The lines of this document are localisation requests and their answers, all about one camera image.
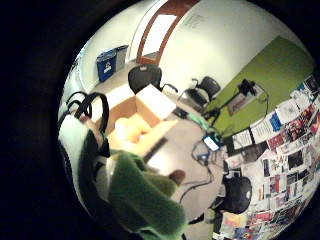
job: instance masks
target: chair armrest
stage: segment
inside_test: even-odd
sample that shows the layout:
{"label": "chair armrest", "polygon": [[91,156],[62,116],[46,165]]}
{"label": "chair armrest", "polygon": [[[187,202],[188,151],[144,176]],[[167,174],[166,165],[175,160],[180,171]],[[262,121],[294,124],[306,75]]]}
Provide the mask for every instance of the chair armrest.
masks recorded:
{"label": "chair armrest", "polygon": [[178,89],[177,89],[175,86],[173,86],[172,84],[170,84],[170,83],[165,83],[165,84],[163,85],[163,87],[161,88],[161,91],[163,90],[163,88],[164,88],[165,86],[168,86],[168,87],[172,88],[176,93],[178,93]]}
{"label": "chair armrest", "polygon": [[196,84],[196,86],[195,86],[195,87],[198,87],[198,85],[199,85],[199,80],[198,80],[198,79],[196,79],[196,78],[192,78],[191,80],[192,80],[192,81],[197,82],[197,84]]}

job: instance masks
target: white desk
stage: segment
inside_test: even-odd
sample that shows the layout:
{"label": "white desk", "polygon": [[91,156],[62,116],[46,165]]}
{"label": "white desk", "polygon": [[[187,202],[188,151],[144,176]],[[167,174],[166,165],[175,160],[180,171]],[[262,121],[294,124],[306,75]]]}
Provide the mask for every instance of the white desk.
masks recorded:
{"label": "white desk", "polygon": [[[185,104],[178,102],[177,105],[188,112],[195,113]],[[159,169],[159,173],[163,175],[169,175],[176,169],[184,170],[186,179],[183,183],[208,179],[207,169],[191,156],[194,143],[199,141],[204,133],[196,123],[190,120],[180,119],[174,114],[171,114],[169,119],[178,119],[179,122],[165,134],[168,141],[150,158],[148,165]],[[221,159],[217,159],[216,165],[210,164],[209,168],[213,174],[212,183],[189,191],[183,198],[181,204],[188,220],[200,216],[216,198],[222,182],[222,166]],[[193,185],[183,185],[183,183],[172,196],[172,199],[177,202],[182,194]]]}

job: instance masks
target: open cardboard box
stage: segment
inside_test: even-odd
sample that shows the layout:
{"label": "open cardboard box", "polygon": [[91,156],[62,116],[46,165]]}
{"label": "open cardboard box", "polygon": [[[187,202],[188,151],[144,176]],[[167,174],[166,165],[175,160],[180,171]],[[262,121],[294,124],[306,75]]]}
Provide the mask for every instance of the open cardboard box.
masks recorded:
{"label": "open cardboard box", "polygon": [[[178,121],[166,120],[176,105],[152,85],[148,85],[136,95],[130,94],[110,108],[106,134],[111,149],[126,150],[140,156],[145,156],[156,143],[164,137]],[[119,118],[128,118],[132,122],[146,125],[151,130],[140,135],[138,142],[134,143],[123,138],[123,132],[116,129]]]}

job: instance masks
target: hand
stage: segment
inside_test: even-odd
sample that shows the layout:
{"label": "hand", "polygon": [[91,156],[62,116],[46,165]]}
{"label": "hand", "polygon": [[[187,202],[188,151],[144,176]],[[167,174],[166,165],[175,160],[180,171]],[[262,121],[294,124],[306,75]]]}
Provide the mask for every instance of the hand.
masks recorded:
{"label": "hand", "polygon": [[101,148],[102,144],[103,144],[103,137],[102,134],[100,133],[97,125],[91,120],[91,118],[82,115],[79,119],[83,124],[85,124],[92,132],[93,135],[97,141],[98,144],[98,149]]}

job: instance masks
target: door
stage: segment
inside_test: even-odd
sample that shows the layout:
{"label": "door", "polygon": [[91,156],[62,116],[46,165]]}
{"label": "door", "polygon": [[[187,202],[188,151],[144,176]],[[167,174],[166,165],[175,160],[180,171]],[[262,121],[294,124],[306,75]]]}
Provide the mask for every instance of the door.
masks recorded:
{"label": "door", "polygon": [[181,18],[199,0],[168,0],[148,23],[138,49],[137,63],[159,65],[163,50]]}

